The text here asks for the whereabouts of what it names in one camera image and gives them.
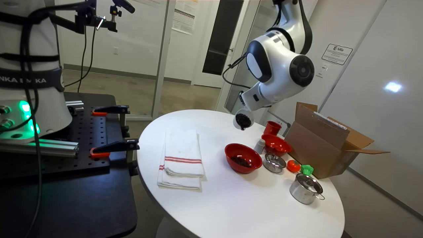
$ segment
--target small red bowl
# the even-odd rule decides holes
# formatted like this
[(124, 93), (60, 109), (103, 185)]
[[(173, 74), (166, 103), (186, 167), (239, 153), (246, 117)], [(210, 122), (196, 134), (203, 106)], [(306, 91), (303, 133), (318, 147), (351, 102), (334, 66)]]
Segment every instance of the small red bowl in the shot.
[(292, 147), (282, 138), (270, 134), (264, 134), (261, 138), (266, 142), (264, 148), (268, 153), (282, 156), (292, 151)]
[[(256, 151), (242, 144), (229, 144), (225, 147), (226, 160), (233, 170), (242, 174), (249, 174), (263, 165), (263, 161)], [(235, 163), (231, 157), (242, 157), (251, 168)]]

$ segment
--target red toy tomato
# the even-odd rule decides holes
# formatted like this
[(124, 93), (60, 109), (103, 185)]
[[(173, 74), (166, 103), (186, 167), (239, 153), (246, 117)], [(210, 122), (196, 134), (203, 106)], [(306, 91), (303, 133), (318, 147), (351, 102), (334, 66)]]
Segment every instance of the red toy tomato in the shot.
[(286, 168), (289, 171), (296, 173), (301, 169), (301, 165), (298, 162), (296, 162), (295, 160), (290, 160), (290, 161), (288, 161)]

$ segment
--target open cardboard box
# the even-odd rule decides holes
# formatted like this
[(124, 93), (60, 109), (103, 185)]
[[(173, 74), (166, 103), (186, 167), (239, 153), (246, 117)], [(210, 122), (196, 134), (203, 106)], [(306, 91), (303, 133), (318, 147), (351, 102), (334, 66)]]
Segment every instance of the open cardboard box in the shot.
[(342, 174), (360, 153), (388, 153), (363, 149), (374, 140), (316, 111), (317, 105), (297, 102), (295, 121), (285, 137), (292, 146), (289, 154), (311, 165), (316, 178)]

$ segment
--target black optical breadboard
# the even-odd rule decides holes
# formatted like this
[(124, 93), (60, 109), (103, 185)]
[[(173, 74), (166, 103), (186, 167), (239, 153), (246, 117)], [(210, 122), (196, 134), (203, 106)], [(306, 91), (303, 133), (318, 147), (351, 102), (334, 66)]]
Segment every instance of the black optical breadboard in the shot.
[[(69, 126), (43, 136), (43, 139), (72, 141), (79, 143), (79, 152), (76, 157), (42, 156), (42, 173), (58, 175), (64, 173), (89, 172), (97, 170), (99, 173), (108, 173), (110, 161), (106, 159), (92, 160), (90, 150), (107, 144), (106, 117), (92, 116), (93, 108), (85, 108), (76, 112)], [(0, 152), (0, 180), (19, 177), (29, 177), (38, 174), (38, 162), (35, 155)]]

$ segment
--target towel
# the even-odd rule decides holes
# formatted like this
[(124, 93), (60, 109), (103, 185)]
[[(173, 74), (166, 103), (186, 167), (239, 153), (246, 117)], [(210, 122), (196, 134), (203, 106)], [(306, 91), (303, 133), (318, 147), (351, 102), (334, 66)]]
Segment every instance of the towel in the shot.
[(196, 130), (166, 130), (164, 170), (168, 175), (204, 175)]
[(165, 146), (163, 147), (159, 174), (157, 176), (157, 185), (159, 187), (166, 188), (179, 188), (188, 190), (200, 189), (200, 178), (199, 177), (178, 177), (168, 175), (165, 171)]

